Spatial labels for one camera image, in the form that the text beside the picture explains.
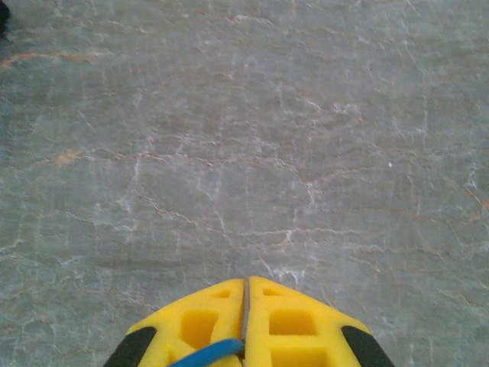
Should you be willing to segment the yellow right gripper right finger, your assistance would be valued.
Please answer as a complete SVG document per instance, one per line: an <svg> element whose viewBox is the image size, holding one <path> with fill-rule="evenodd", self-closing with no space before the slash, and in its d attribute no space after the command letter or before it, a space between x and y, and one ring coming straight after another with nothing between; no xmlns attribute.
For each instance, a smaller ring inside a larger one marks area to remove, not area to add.
<svg viewBox="0 0 489 367"><path fill-rule="evenodd" d="M247 366L392 366L360 321L299 291L251 277Z"/></svg>

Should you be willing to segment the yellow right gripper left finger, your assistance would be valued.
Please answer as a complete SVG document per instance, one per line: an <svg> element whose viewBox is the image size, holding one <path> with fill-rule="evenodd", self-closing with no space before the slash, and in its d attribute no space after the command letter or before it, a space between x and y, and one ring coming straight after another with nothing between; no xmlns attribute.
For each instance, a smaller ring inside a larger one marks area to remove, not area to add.
<svg viewBox="0 0 489 367"><path fill-rule="evenodd" d="M203 366L240 366L245 281L231 279L185 296L133 324L105 366L170 366L195 352Z"/></svg>

